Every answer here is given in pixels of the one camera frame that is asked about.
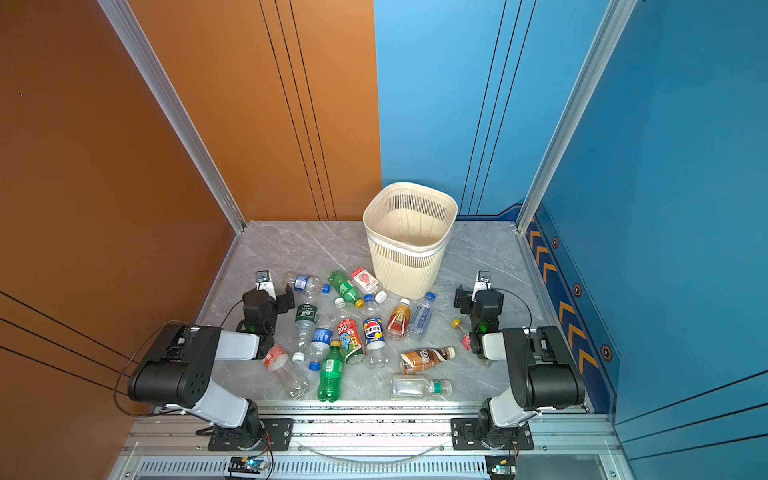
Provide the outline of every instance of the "green soda bottle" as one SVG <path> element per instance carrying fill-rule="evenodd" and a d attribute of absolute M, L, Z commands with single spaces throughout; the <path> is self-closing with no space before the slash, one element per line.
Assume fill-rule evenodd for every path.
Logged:
<path fill-rule="evenodd" d="M 335 402 L 341 396 L 341 377 L 344 373 L 344 360 L 341 357 L 341 342 L 331 341 L 331 349 L 320 366 L 320 386 L 317 387 L 317 399 L 321 402 Z"/>
<path fill-rule="evenodd" d="M 336 292 L 339 293 L 345 302 L 354 303 L 357 308 L 362 308 L 365 305 L 360 292 L 352 285 L 352 279 L 343 271 L 337 270 L 331 273 L 331 276 L 328 277 L 328 283 L 336 289 Z"/>

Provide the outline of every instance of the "gray marble surface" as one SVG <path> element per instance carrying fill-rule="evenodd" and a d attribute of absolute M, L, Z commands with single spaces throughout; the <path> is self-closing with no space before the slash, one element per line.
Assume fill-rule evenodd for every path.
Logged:
<path fill-rule="evenodd" d="M 489 270 L 494 287 L 517 293 L 533 313 L 533 325 L 544 325 L 535 294 L 530 285 L 524 259 L 515 241 L 515 229 L 509 222 L 456 222 L 450 243 L 443 257 L 435 285 L 436 295 L 432 320 L 422 341 L 404 339 L 387 342 L 389 354 L 413 350 L 420 346 L 453 346 L 457 356 L 423 375 L 430 379 L 450 379 L 453 383 L 453 401 L 482 401 L 503 392 L 508 386 L 506 365 L 493 362 L 483 366 L 461 345 L 458 333 L 452 328 L 454 318 L 469 323 L 453 307 L 453 296 L 458 285 L 471 289 L 477 270 Z M 288 271 L 311 273 L 326 279 L 331 271 L 340 267 L 347 272 L 364 266 L 373 272 L 366 232 L 362 222 L 250 222 L 243 240 L 235 251 L 227 272 L 220 282 L 210 309 L 203 317 L 203 325 L 219 325 L 224 315 L 244 292 L 253 288 L 255 272 L 269 270 L 276 284 L 284 286 Z M 382 321 L 389 318 L 399 298 L 391 294 L 382 304 Z M 348 311 L 358 310 L 354 307 Z M 293 352 L 295 310 L 279 315 L 275 340 L 290 354 Z M 224 322 L 224 329 L 234 330 L 243 318 L 238 306 Z M 362 319 L 357 315 L 358 328 Z M 513 296 L 505 294 L 504 311 L 500 317 L 502 328 L 527 326 L 528 311 Z M 396 362 L 383 369 L 374 369 L 367 363 L 346 366 L 341 400 L 375 401 L 390 399 L 389 384 L 396 373 Z M 294 364 L 310 383 L 304 400 L 316 401 L 319 374 L 307 369 L 308 362 Z M 260 360 L 219 361 L 214 365 L 213 379 L 236 395 L 253 400 L 287 399 L 280 384 L 264 368 Z"/>

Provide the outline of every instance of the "beige plastic basket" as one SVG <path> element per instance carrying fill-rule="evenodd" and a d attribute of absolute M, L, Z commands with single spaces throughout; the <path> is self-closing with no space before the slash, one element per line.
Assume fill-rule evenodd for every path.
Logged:
<path fill-rule="evenodd" d="M 396 295 L 427 294 L 440 270 L 458 205 L 449 195 L 409 182 L 380 191 L 362 214 L 376 278 Z"/>

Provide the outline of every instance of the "orange wall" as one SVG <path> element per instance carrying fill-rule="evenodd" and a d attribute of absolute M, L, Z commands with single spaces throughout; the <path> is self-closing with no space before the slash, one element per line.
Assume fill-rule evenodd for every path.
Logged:
<path fill-rule="evenodd" d="M 372 0 L 130 0 L 247 220 L 359 220 L 381 190 Z"/>
<path fill-rule="evenodd" d="M 115 370 L 195 318 L 233 231 L 97 2 L 3 2 L 0 49 L 0 291 L 92 338 L 0 295 L 3 476 L 103 478 Z"/>

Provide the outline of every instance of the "yellow chevron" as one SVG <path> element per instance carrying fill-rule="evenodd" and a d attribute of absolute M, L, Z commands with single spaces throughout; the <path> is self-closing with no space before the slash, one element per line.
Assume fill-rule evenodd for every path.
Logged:
<path fill-rule="evenodd" d="M 587 339 L 586 335 L 584 335 L 584 330 L 577 328 L 573 324 L 568 325 L 568 345 L 570 345 L 571 348 L 574 347 L 574 333 L 585 340 Z"/>
<path fill-rule="evenodd" d="M 589 353 L 586 353 L 584 350 L 579 349 L 578 350 L 578 371 L 584 374 L 584 360 L 587 360 L 589 363 L 594 365 L 596 369 L 599 369 L 598 361 L 595 360 L 592 355 Z"/>
<path fill-rule="evenodd" d="M 536 247 L 536 265 L 541 265 L 541 253 L 549 253 L 549 250 L 547 250 L 547 247 Z"/>
<path fill-rule="evenodd" d="M 533 237 L 541 237 L 541 232 L 531 232 L 531 250 L 533 250 Z"/>
<path fill-rule="evenodd" d="M 551 263 L 544 262 L 544 283 L 547 283 L 547 270 L 552 270 L 553 272 L 558 271 L 558 269 L 554 268 L 554 265 Z"/>
<path fill-rule="evenodd" d="M 574 311 L 574 307 L 568 305 L 567 303 L 561 300 L 560 302 L 560 324 L 561 325 L 563 324 L 563 310 L 567 310 L 568 312 L 571 312 L 574 315 L 576 315 L 576 312 Z"/>

